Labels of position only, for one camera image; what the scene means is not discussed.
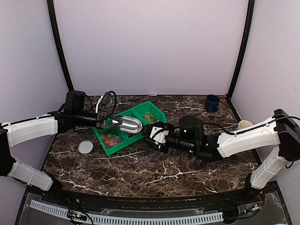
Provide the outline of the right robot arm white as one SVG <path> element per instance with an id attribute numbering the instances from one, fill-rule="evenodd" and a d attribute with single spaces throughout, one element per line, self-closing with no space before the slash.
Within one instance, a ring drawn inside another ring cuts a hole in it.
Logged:
<path id="1" fill-rule="evenodd" d="M 188 152 L 204 162 L 220 161 L 235 154 L 265 146 L 273 146 L 272 152 L 253 171 L 240 191 L 239 199 L 250 203 L 257 191 L 277 175 L 287 164 L 300 158 L 300 127 L 298 118 L 277 109 L 265 121 L 244 129 L 220 134 L 205 135 L 205 123 L 194 116 L 179 119 L 178 126 L 156 122 L 142 128 L 142 135 L 154 150 L 167 153 L 170 148 Z"/>

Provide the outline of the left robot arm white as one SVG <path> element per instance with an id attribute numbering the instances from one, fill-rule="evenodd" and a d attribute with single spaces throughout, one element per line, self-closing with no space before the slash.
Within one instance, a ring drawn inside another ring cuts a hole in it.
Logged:
<path id="1" fill-rule="evenodd" d="M 65 133 L 77 127 L 114 128 L 124 124 L 120 116 L 106 115 L 101 111 L 62 109 L 41 116 L 0 125 L 0 175 L 10 177 L 28 186 L 46 191 L 55 204 L 66 201 L 66 193 L 61 183 L 52 175 L 45 173 L 15 158 L 11 149 L 24 143 L 47 136 Z"/>

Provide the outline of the green three-compartment candy bin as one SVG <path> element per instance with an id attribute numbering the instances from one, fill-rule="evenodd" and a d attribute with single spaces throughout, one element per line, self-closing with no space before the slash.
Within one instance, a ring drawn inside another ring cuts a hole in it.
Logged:
<path id="1" fill-rule="evenodd" d="M 93 128 L 101 147 L 108 157 L 143 139 L 144 136 L 141 130 L 144 126 L 158 121 L 167 122 L 165 114 L 151 101 L 134 106 L 115 116 L 125 119 L 125 121 L 117 126 L 116 120 L 109 119 L 108 125 L 114 125 L 114 127 L 105 130 Z"/>

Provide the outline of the silver metal scoop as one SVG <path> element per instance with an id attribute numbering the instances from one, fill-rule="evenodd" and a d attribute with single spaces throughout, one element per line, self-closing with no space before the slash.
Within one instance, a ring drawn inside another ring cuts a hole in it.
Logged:
<path id="1" fill-rule="evenodd" d="M 137 134 L 141 131 L 143 124 L 142 122 L 133 117 L 118 115 L 114 117 L 119 117 L 122 120 L 122 124 L 117 127 L 113 127 L 119 131 L 130 133 L 130 134 Z"/>

